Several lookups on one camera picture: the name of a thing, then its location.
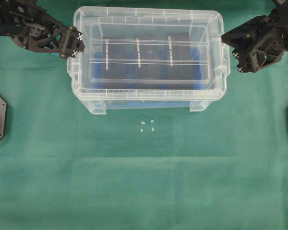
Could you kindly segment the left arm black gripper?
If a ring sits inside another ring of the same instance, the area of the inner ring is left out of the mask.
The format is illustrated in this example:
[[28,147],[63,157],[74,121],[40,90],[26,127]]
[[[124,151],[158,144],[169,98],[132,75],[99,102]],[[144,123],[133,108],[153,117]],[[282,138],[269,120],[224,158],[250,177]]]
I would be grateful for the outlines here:
[[83,33],[79,32],[75,26],[65,29],[59,41],[60,57],[62,59],[76,58],[79,52],[85,49]]

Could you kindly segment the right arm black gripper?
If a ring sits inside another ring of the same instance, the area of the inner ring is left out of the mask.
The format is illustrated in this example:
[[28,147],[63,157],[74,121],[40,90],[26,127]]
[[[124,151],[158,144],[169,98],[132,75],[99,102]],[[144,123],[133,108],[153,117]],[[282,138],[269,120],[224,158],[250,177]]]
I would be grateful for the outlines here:
[[268,16],[257,16],[221,36],[222,42],[233,48],[238,72],[256,73],[282,59],[283,38],[268,21]]

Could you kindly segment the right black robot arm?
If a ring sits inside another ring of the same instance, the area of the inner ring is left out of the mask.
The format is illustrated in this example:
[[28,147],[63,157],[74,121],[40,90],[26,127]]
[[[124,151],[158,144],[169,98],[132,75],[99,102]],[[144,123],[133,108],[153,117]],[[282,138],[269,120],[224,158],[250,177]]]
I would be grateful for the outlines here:
[[233,48],[238,72],[256,73],[288,51],[288,0],[275,0],[269,15],[256,16],[221,36]]

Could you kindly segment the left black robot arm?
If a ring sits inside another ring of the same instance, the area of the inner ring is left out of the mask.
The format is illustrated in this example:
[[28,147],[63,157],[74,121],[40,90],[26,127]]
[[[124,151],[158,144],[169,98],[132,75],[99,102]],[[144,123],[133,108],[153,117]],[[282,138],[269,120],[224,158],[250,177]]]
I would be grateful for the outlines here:
[[62,59],[84,51],[83,33],[65,25],[35,0],[0,0],[0,36],[37,53],[54,53]]

